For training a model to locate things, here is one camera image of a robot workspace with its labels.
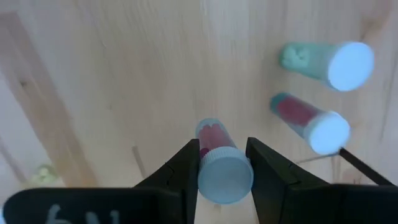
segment pink substance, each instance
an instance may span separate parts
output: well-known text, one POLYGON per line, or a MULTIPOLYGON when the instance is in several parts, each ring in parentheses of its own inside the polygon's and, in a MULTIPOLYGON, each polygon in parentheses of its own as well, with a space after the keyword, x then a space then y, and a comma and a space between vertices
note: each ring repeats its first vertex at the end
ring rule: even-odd
POLYGON ((204 126, 198 133, 200 143, 200 159, 208 152, 222 146, 234 147, 228 133, 225 133, 219 124, 204 126))
POLYGON ((286 96, 278 105, 279 116, 286 122, 305 127, 318 110, 296 98, 286 96))

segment wooden table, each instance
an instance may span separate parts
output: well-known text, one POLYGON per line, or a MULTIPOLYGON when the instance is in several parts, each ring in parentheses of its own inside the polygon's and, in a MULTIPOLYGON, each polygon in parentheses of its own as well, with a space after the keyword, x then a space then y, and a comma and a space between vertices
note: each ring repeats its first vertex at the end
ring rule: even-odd
MULTIPOLYGON (((61 174, 77 166, 84 169, 79 175, 90 179, 69 173, 67 185, 134 185, 194 138, 195 125, 207 117, 224 122, 241 149, 253 136, 293 161, 316 156, 269 111, 269 98, 280 91, 341 113, 353 129, 347 149, 398 184, 397 3, 20 0, 5 16, 26 29, 33 46, 27 51, 37 52, 46 74, 25 76, 46 94, 30 103, 16 98, 25 112, 43 101, 49 113, 65 114, 42 118, 46 132, 58 127, 49 123, 66 127, 57 132, 59 144, 49 147, 48 138, 40 140, 61 174), (278 66, 286 42, 346 40, 366 42, 375 51, 373 76, 359 90, 331 91, 278 66), (69 155, 69 162, 57 164, 59 155, 69 155)), ((12 24, 7 29, 19 26, 12 24)), ((24 44, 15 48, 26 50, 24 44)), ((339 158, 302 165, 329 182, 371 184, 339 158)), ((250 198, 232 207, 200 198, 198 208, 199 223, 254 219, 250 198)))

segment wooden surface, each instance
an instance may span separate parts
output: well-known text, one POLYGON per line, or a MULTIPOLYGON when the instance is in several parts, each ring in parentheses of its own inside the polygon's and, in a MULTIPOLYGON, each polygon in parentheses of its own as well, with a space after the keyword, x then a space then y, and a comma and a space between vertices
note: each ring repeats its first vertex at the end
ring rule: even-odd
MULTIPOLYGON (((280 91, 341 113, 353 128, 347 149, 398 184, 397 3, 20 0, 16 12, 100 186, 138 183, 207 117, 224 122, 241 149, 253 136, 293 161, 315 156, 269 111, 280 91), (288 41, 346 40, 364 41, 376 54, 374 74, 359 90, 337 93, 277 64, 288 41)), ((302 166, 330 182, 371 184, 338 158, 302 166)), ((212 206, 199 200, 199 212, 215 217, 200 215, 198 223, 255 222, 250 200, 212 206)))

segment red substance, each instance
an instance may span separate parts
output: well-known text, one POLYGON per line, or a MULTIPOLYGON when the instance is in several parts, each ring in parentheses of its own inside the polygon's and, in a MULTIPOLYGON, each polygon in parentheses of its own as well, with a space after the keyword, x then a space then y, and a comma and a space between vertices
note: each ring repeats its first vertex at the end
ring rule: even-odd
POLYGON ((318 114, 317 109, 291 96, 286 96, 277 110, 284 121, 300 126, 306 126, 318 114))
POLYGON ((202 159, 208 152, 222 146, 231 146, 228 133, 225 133, 219 124, 204 126, 198 133, 200 143, 200 159, 202 159))

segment white cap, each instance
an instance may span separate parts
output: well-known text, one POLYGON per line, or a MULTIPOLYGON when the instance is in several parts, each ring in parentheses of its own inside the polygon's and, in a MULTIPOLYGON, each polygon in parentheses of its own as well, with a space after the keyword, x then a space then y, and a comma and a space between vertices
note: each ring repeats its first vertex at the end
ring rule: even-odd
POLYGON ((342 44, 329 61, 326 83, 338 91, 359 88, 374 68, 372 49, 361 42, 342 44))
POLYGON ((240 201, 253 185, 253 169, 243 151, 218 147, 200 161, 198 187, 200 193, 218 204, 240 201))
POLYGON ((348 142, 349 136, 348 122, 334 111, 313 118, 303 133, 306 142, 319 155, 338 152, 348 142))

